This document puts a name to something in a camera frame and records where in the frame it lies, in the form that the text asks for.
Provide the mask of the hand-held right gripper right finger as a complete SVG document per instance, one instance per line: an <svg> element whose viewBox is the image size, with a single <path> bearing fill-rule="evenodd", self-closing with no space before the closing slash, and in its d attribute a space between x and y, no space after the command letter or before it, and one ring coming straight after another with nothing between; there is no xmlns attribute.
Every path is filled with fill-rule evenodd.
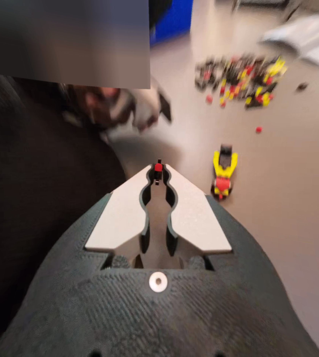
<svg viewBox="0 0 319 357"><path fill-rule="evenodd" d="M207 196L201 189L169 164L165 165L166 202L170 211L166 219L166 247L180 268L188 268L193 257L233 252Z"/></svg>

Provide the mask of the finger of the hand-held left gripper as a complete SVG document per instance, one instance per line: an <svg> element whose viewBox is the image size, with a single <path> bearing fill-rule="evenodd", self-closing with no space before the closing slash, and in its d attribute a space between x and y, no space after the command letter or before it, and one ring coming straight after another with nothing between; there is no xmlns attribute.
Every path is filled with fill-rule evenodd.
<svg viewBox="0 0 319 357"><path fill-rule="evenodd" d="M152 83L149 89L132 89L135 102L133 126L144 131L162 115L172 122L171 105L162 87Z"/></svg>

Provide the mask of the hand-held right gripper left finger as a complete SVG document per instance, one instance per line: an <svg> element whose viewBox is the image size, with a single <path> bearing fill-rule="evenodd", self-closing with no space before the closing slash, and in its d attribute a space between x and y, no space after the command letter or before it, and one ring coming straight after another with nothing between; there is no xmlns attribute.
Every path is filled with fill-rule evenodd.
<svg viewBox="0 0 319 357"><path fill-rule="evenodd" d="M151 200L152 165L112 191L85 250L123 256L134 267L150 242L147 205Z"/></svg>

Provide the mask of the black lego part red stud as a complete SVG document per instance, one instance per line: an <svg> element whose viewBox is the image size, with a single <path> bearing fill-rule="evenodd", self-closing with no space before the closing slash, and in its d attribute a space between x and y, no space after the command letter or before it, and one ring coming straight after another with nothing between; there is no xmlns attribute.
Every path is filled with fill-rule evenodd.
<svg viewBox="0 0 319 357"><path fill-rule="evenodd" d="M163 178L163 165L162 159L159 158L157 163L154 165L154 173L153 173L153 180L156 186L160 184Z"/></svg>

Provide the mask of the pile of lego pieces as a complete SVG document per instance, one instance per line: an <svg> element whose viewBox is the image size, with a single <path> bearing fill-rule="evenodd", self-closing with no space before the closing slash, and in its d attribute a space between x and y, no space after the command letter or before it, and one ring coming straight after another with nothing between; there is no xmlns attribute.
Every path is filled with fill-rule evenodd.
<svg viewBox="0 0 319 357"><path fill-rule="evenodd" d="M286 71L282 56L210 57L195 65L194 85L199 92L207 93L207 104L213 104L214 95L218 94L221 109L232 101L242 101L249 110L267 107L273 101L274 91Z"/></svg>

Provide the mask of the yellow red lego car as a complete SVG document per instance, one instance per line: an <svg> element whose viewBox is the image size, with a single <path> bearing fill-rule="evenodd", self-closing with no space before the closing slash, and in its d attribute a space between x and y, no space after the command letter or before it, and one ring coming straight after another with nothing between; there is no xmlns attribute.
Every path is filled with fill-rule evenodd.
<svg viewBox="0 0 319 357"><path fill-rule="evenodd" d="M232 145L222 144L213 154L213 178L211 194L217 201L227 199L232 190L232 176L238 163L238 154L233 151Z"/></svg>

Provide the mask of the lego instruction booklet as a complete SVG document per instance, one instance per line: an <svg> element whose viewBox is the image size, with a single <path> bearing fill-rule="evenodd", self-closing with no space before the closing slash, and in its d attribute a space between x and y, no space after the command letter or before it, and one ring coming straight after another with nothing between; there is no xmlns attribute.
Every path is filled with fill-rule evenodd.
<svg viewBox="0 0 319 357"><path fill-rule="evenodd" d="M280 42L298 57L319 66L319 15L302 17L265 32L259 42Z"/></svg>

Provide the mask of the person's left hand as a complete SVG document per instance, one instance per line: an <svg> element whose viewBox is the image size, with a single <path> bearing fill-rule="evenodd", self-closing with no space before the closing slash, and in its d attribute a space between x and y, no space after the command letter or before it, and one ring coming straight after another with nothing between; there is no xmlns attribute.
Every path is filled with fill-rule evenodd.
<svg viewBox="0 0 319 357"><path fill-rule="evenodd" d="M84 87L84 110L91 121L104 127L113 124L110 115L111 101L118 98L120 89L111 87Z"/></svg>

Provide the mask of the person's black sweater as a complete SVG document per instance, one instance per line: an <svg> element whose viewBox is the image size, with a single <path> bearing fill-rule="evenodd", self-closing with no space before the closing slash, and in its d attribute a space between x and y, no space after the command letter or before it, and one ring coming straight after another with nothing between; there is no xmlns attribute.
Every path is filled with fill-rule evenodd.
<svg viewBox="0 0 319 357"><path fill-rule="evenodd" d="M84 93L0 75L0 336L59 237L126 180Z"/></svg>

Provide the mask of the blue bin with white tag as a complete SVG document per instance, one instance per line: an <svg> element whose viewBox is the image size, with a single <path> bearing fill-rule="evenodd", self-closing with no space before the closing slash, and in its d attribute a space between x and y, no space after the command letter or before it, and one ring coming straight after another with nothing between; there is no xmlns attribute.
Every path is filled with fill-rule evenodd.
<svg viewBox="0 0 319 357"><path fill-rule="evenodd" d="M192 0L149 1L150 46L190 32Z"/></svg>

